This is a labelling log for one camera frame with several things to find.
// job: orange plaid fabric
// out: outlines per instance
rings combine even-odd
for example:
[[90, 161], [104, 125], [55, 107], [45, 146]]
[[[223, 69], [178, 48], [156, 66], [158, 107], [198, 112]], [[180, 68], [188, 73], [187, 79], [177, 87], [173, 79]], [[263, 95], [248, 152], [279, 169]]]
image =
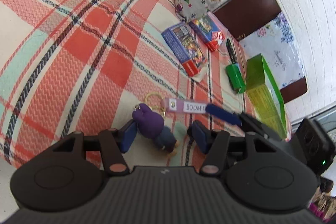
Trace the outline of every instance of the orange plaid fabric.
[[[95, 135], [120, 128], [149, 92], [213, 102], [253, 113], [246, 96], [231, 91], [226, 53], [207, 51], [209, 70], [190, 79], [161, 32], [179, 22], [174, 0], [0, 0], [0, 156], [19, 167], [72, 131]], [[246, 58], [235, 42], [245, 73]], [[138, 134], [125, 159], [133, 165], [194, 165], [204, 158], [186, 129], [238, 128], [204, 115], [167, 114], [181, 145], [168, 160]], [[100, 165], [98, 153], [87, 158]]]

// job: stuffed toy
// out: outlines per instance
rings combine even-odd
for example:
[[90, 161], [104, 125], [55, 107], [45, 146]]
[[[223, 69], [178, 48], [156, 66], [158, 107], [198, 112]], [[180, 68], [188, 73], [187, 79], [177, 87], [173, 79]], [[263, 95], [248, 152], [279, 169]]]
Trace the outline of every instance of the stuffed toy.
[[179, 142], [170, 128], [165, 126], [164, 119], [159, 113], [152, 111], [146, 104], [139, 104], [132, 117], [142, 136], [153, 140], [154, 144], [159, 149], [166, 150], [169, 156], [176, 154], [175, 148], [179, 146]]

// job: star pattern pouch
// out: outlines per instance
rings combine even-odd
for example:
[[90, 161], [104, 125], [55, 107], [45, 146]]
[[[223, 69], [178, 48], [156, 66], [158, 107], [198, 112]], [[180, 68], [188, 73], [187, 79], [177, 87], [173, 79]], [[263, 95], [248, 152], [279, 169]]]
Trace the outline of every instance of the star pattern pouch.
[[221, 0], [175, 0], [176, 14], [181, 21], [189, 22], [205, 16], [220, 2]]

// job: key ring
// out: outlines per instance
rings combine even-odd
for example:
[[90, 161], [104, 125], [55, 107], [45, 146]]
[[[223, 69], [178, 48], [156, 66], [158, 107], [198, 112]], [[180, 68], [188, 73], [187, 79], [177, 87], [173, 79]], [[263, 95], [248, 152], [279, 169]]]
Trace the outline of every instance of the key ring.
[[159, 97], [160, 100], [161, 100], [161, 103], [163, 103], [163, 96], [162, 96], [160, 93], [158, 93], [158, 92], [150, 92], [150, 93], [148, 93], [148, 94], [146, 95], [145, 100], [144, 100], [144, 103], [145, 103], [146, 105], [148, 105], [148, 106], [152, 109], [152, 111], [157, 111], [157, 112], [163, 117], [163, 119], [165, 119], [165, 118], [166, 118], [166, 109], [165, 109], [165, 107], [157, 106], [157, 105], [155, 105], [155, 106], [150, 106], [150, 105], [148, 104], [148, 99], [149, 99], [149, 97], [151, 97], [151, 96], [157, 96], [157, 97]]

